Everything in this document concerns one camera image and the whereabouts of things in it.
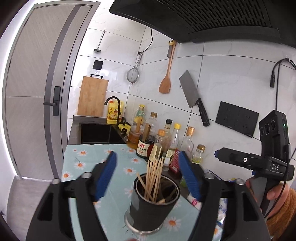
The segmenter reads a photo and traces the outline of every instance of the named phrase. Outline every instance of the gray door frame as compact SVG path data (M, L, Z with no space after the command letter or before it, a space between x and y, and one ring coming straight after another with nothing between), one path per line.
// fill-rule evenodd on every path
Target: gray door frame
M8 148L8 152L12 161L12 164L16 170L17 175L19 176L19 178L22 178L20 171L17 168L17 164L15 162L14 156L13 156L13 152L11 149L11 145L10 145L10 141L9 141L9 137L8 137L8 130L7 130L7 122L6 122L6 112L5 112L5 100L6 100L6 83L7 83L7 77L8 77L8 70L10 67L10 62L11 62L11 58L16 46L16 43L19 39L19 36L27 22L27 20L29 19L29 17L31 16L32 12L34 11L34 9L40 8L40 7L46 7L46 6L52 6L52 5L81 5L81 6L90 6L90 11L88 12L86 18L84 19L84 22L78 32L78 35L76 37L75 43L73 45L71 54L70 54L70 58L68 61L68 65L67 65L67 69L66 69L66 73L65 73L65 79L64 79L64 85L62 87L62 93L61 93L61 100L60 100L60 116L61 116L61 141L62 141L62 151L63 153L66 150L66 146L68 144L68 139L67 139L67 110L68 110L68 99L69 99L69 91L70 91L70 83L71 83L71 78L72 78L72 72L74 69L74 64L78 55L78 51L82 42L82 39L85 35L86 29L95 13L95 11L97 10L97 8L100 5L100 2L90 2L90 1L79 1L79 0L67 0L67 1L53 1L53 2L46 2L46 3L41 3L41 4L35 4L33 6L33 8L30 10L30 12L28 13L28 15L26 16L26 18L24 19L19 31L16 34L16 37L13 41L10 53L8 55L8 60L7 60L7 64L6 64L6 68L5 68L5 72L4 72L4 81L3 81L3 89L2 89L2 119L3 119L3 127L4 127L4 136L6 139L6 144L7 144L7 148Z

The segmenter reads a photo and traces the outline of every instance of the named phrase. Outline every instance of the hand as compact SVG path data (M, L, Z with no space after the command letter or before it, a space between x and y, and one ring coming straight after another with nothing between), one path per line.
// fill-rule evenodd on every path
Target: hand
M249 178L248 180L246 180L246 183L245 184L246 184L247 188L250 189L251 194L253 195L254 199L256 200L256 198L254 196L254 193L253 193L253 190L252 190L252 187L251 187L250 179L251 178ZM283 184L278 184L277 186L273 187L267 193L267 195L266 195L267 199L268 200L274 200L274 199L278 198L279 197L279 194L281 193L281 189L282 188L283 188ZM288 193L289 193L289 186L286 183L285 189L284 189L284 191L283 191L283 193L282 193L279 201L277 202L277 204L273 208L273 210L270 212L270 214L267 216L268 218L272 217L273 215L275 215L275 214L277 214L279 212L279 210L282 208L282 206L284 205L284 203L285 203L285 201L287 199Z

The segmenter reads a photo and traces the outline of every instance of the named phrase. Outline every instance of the black cable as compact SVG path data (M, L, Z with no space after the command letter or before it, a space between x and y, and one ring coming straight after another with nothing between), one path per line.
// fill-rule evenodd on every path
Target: black cable
M152 42L153 42L153 35L152 35L152 28L151 28L151 43L144 51L139 51L138 54L144 53L151 46Z
M278 94L279 94L279 70L280 70L280 66L282 64L282 62L284 61L288 61L292 66L293 68L296 70L296 65L295 63L288 59L288 58L283 58L281 59L280 61L278 61L273 69L272 69L272 72L271 72L271 78L270 78L270 87L274 88L274 84L275 84L275 74L274 74L274 71L275 71L275 68L277 65L279 65L279 69L278 69L278 74L277 74L277 83L276 83L276 107L275 107L275 110L277 110L277 106L278 106Z
M283 187L282 187L282 189L281 189L281 192L280 192L280 194L279 194L279 197L276 199L276 201L274 202L274 204L272 205L272 207L271 207L271 209L268 211L268 213L264 216L265 219L266 219L267 216L271 213L271 211L274 209L274 207L275 207L276 204L278 203L278 201L279 201L281 195L283 194L283 191L284 191L285 186L286 186L286 182L287 182L287 180L288 180L289 164L290 164L290 161L292 160L292 157L294 156L295 152L296 152L296 147L295 147L295 149L294 149L294 151L293 151L293 154L291 155L291 157L289 158L289 160L288 160L288 162L287 162L287 167L286 167L286 171L285 171L285 174L284 174L284 185L283 185Z

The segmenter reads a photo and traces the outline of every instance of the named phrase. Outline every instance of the knife handle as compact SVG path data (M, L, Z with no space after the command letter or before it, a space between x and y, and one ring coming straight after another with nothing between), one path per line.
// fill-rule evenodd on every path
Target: knife handle
M205 107L203 106L201 98L198 98L198 100L196 101L196 104L198 106L198 109L200 110L200 117L202 119L203 125L204 126L209 126L210 121L209 121L209 118L207 116L207 112L205 111Z

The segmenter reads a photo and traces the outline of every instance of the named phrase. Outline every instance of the wooden cutting board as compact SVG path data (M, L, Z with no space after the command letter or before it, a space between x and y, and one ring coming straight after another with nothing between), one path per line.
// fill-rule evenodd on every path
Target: wooden cutting board
M108 80L84 76L77 114L102 117L107 86Z

